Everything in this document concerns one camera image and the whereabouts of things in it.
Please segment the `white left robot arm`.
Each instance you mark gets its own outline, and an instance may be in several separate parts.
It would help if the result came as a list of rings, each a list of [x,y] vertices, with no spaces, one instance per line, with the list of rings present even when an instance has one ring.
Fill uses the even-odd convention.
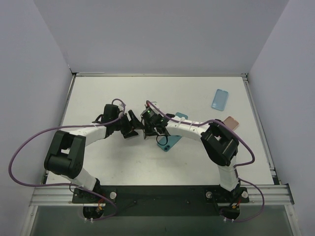
[[[89,127],[74,131],[57,131],[48,149],[44,168],[56,175],[82,186],[83,196],[89,202],[96,202],[101,196],[99,180],[83,168],[85,147],[120,131],[125,139],[137,136],[136,130],[144,125],[132,110],[124,112],[124,105],[106,104],[103,114],[99,115]]]

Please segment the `pink phone case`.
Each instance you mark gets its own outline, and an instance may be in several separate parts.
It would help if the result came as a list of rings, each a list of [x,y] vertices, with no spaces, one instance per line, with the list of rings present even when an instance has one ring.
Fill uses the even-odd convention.
[[[239,122],[231,116],[228,116],[223,123],[233,131],[239,126]]]

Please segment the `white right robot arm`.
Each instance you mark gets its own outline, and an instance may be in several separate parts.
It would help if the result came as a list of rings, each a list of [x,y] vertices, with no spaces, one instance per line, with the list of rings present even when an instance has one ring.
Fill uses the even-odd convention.
[[[218,166],[220,187],[232,192],[239,184],[234,165],[239,141],[222,125],[208,122],[202,125],[173,114],[170,118],[162,116],[148,107],[141,114],[146,131],[164,136],[181,136],[200,141],[209,158]]]

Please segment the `teal phone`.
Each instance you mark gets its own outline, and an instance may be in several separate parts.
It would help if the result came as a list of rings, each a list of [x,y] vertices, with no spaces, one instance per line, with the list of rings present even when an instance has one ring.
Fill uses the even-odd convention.
[[[173,146],[175,146],[181,139],[181,136],[158,136],[156,138],[157,146],[164,152],[168,152]]]

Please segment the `light blue phone case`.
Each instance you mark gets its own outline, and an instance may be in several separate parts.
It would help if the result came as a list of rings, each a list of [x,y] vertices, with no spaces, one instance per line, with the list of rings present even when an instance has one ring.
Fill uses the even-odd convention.
[[[225,109],[227,100],[228,100],[229,93],[222,89],[217,89],[213,102],[211,104],[211,108],[223,111]]]

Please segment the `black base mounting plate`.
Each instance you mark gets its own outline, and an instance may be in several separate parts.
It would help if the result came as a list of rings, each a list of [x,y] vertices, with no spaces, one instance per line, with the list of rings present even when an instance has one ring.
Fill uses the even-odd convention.
[[[100,186],[108,200],[75,188],[72,202],[83,205],[86,218],[103,216],[216,216],[222,208],[237,218],[248,203],[245,187],[231,192],[219,185]]]

